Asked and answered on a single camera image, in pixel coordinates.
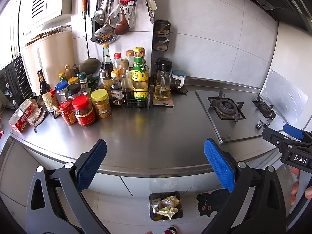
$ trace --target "tile floor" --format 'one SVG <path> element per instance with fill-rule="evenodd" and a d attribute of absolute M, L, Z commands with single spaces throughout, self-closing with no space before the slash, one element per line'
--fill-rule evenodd
<path fill-rule="evenodd" d="M 241 223 L 248 209 L 253 190 L 250 189 L 243 207 L 234 222 L 234 226 Z M 153 234 L 161 234 L 170 225 L 179 228 L 179 234 L 200 234 L 210 223 L 212 217 L 197 215 L 197 203 L 195 194 L 181 197 L 183 217 L 166 222 L 155 222 L 149 216 L 148 198 L 130 198 L 114 196 L 83 190 L 83 196 L 93 212 L 112 234 L 145 234 L 152 231 Z M 80 226 L 66 201 L 63 192 L 60 200 L 65 213 L 72 224 Z"/>

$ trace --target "appliance knob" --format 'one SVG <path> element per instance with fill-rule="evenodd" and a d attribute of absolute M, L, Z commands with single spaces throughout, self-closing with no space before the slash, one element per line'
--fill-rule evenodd
<path fill-rule="evenodd" d="M 258 123 L 257 123 L 257 125 L 255 126 L 257 129 L 260 129 L 261 127 L 263 127 L 263 122 L 262 122 L 262 120 L 259 120 L 258 121 Z"/>
<path fill-rule="evenodd" d="M 271 125 L 271 122 L 270 122 L 269 120 L 266 120 L 266 122 L 264 123 L 264 125 L 265 125 L 266 127 L 268 127 L 269 125 Z"/>

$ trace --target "jar of chili sauce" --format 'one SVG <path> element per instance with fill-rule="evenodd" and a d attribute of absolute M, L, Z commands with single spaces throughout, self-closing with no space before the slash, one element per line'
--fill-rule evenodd
<path fill-rule="evenodd" d="M 73 100 L 72 104 L 79 125 L 84 127 L 92 125 L 95 120 L 95 113 L 89 98 L 86 95 L 80 95 Z"/>
<path fill-rule="evenodd" d="M 63 119 L 65 120 L 67 125 L 74 124 L 77 120 L 74 113 L 74 108 L 69 101 L 64 101 L 59 105 L 60 114 L 62 115 Z"/>

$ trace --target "finger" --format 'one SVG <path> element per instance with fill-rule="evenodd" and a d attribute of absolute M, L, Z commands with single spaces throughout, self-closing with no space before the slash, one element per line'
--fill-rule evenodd
<path fill-rule="evenodd" d="M 298 169 L 298 168 L 291 167 L 291 172 L 292 172 L 293 174 L 299 175 L 299 169 Z"/>
<path fill-rule="evenodd" d="M 299 188 L 299 182 L 296 181 L 291 188 L 291 194 L 296 195 L 296 193 L 298 192 L 298 188 Z"/>
<path fill-rule="evenodd" d="M 307 190 L 305 190 L 305 197 L 307 199 L 312 199 L 312 187 L 309 187 Z"/>
<path fill-rule="evenodd" d="M 296 196 L 295 195 L 292 195 L 291 196 L 291 206 L 294 205 L 296 202 Z"/>

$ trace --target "blue textured pad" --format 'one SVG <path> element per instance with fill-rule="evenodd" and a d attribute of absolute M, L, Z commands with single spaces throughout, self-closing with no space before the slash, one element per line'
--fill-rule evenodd
<path fill-rule="evenodd" d="M 77 189 L 81 192 L 87 189 L 93 180 L 99 166 L 103 162 L 107 153 L 106 142 L 102 140 L 96 149 L 90 154 L 85 164 L 77 173 Z"/>
<path fill-rule="evenodd" d="M 289 134 L 291 135 L 292 137 L 295 137 L 296 139 L 298 140 L 301 140 L 303 139 L 303 134 L 302 134 L 302 131 L 300 129 L 297 129 L 289 124 L 285 124 L 283 126 L 283 131 L 286 133 L 286 134 Z"/>
<path fill-rule="evenodd" d="M 235 186 L 234 172 L 212 141 L 205 141 L 204 153 L 222 186 L 232 192 Z"/>

